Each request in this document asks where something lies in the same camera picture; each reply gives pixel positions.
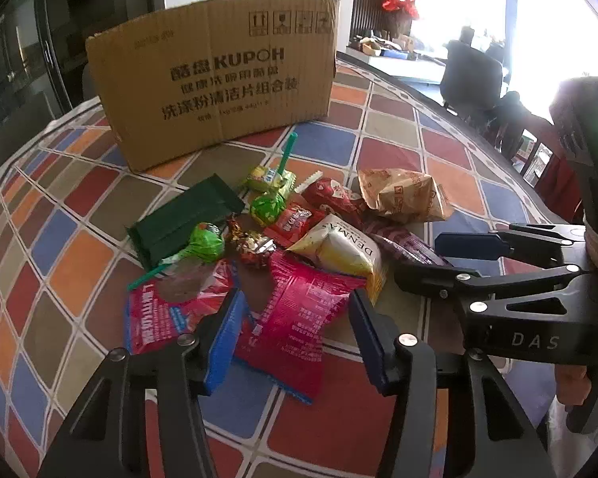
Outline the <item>person's hand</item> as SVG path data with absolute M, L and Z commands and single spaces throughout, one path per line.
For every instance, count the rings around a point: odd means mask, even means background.
M 557 400 L 565 406 L 581 406 L 591 391 L 585 366 L 554 367 Z

